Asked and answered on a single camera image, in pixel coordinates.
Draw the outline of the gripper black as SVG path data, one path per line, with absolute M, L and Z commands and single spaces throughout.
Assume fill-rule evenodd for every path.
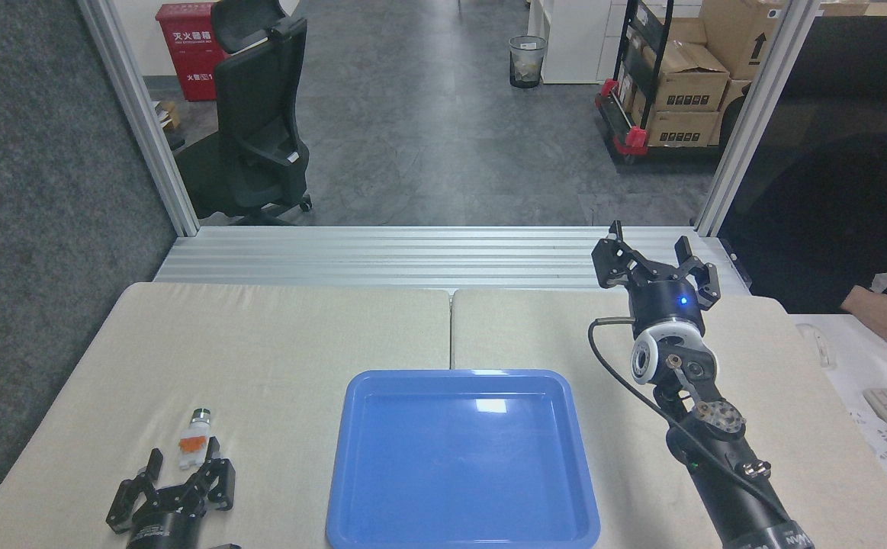
M 650 261 L 629 247 L 623 239 L 621 221 L 611 223 L 606 239 L 593 248 L 593 267 L 600 287 L 620 285 L 629 289 L 635 335 L 672 319 L 687 321 L 701 335 L 705 334 L 702 310 L 711 309 L 721 299 L 716 267 L 693 254 L 687 236 L 676 241 L 674 253 L 678 265 L 669 279 L 658 281 L 665 275 L 665 265 Z
M 147 465 L 119 483 L 106 524 L 115 532 L 130 532 L 126 548 L 197 548 L 199 525 L 208 508 L 233 508 L 236 472 L 230 459 L 220 456 L 220 444 L 210 438 L 204 462 L 185 483 L 171 487 L 172 512 L 158 512 L 155 489 L 163 454 L 150 452 Z

